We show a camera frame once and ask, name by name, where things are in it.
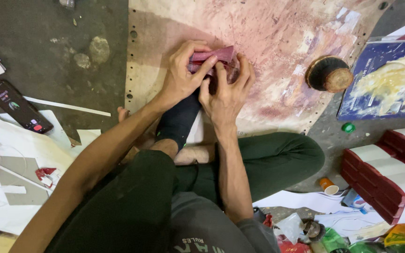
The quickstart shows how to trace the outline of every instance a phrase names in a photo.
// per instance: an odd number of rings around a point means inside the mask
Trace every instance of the black sock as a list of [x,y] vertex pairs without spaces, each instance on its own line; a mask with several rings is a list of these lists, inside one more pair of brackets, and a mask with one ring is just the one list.
[[162,115],[156,129],[156,141],[172,139],[177,143],[178,152],[184,147],[195,118],[202,107],[198,96],[199,88]]

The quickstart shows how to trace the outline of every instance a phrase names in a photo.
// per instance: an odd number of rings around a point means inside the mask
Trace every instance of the right hand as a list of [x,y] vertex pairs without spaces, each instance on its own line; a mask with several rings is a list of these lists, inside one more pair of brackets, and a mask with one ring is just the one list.
[[163,101],[166,109],[170,109],[179,101],[192,94],[203,81],[205,75],[217,62],[217,56],[209,57],[198,70],[192,74],[188,71],[187,65],[190,56],[194,52],[210,52],[207,41],[187,41],[182,44],[170,57],[170,66],[166,74],[162,89],[157,94],[157,99]]
[[218,89],[215,95],[209,94],[208,79],[201,84],[199,101],[204,111],[212,120],[215,132],[218,134],[223,130],[237,129],[235,119],[245,103],[249,90],[256,81],[256,74],[251,63],[243,54],[237,54],[240,61],[240,75],[235,83],[227,83],[227,73],[221,62],[217,62],[215,68],[218,76]]

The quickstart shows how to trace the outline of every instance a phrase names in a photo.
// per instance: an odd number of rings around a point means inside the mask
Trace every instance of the green bottle cap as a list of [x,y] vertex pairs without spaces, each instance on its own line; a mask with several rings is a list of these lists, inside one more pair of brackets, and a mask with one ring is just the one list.
[[356,126],[353,125],[351,122],[348,122],[348,123],[344,124],[343,126],[341,126],[341,129],[347,133],[351,133],[356,129]]

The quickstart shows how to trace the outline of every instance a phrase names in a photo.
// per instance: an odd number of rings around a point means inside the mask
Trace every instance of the blue book cover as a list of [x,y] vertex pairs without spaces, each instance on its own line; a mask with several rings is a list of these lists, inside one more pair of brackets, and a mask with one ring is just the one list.
[[385,76],[377,74],[380,72],[360,82],[363,77],[372,74],[387,62],[401,58],[405,58],[405,41],[368,43],[357,59],[354,80],[343,95],[338,119],[351,121],[405,117],[405,85],[398,86],[389,78],[382,78],[376,82],[379,83],[378,86],[372,86],[369,78]]

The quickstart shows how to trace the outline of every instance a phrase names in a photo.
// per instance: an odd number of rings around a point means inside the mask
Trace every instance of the dark green pants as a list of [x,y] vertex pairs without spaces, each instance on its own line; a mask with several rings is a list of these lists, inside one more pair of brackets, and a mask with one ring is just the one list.
[[[324,163],[321,148],[304,135],[242,138],[239,146],[253,202],[305,180]],[[218,158],[176,167],[165,153],[143,150],[95,187],[46,252],[166,252],[172,195],[193,191],[221,205],[218,168]]]

